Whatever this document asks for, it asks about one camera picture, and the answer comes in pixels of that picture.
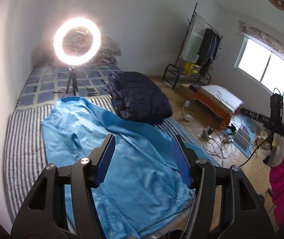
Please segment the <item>right gloved hand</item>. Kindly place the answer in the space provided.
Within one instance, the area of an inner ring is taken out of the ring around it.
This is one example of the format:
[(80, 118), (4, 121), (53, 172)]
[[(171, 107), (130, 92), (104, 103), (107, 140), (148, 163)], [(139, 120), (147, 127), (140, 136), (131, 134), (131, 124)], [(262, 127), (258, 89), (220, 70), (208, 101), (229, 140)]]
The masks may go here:
[(258, 159), (262, 160), (266, 165), (276, 167), (284, 159), (284, 139), (278, 133), (274, 133), (272, 142), (269, 142), (270, 133), (268, 129), (261, 130), (260, 136), (256, 139), (256, 154)]

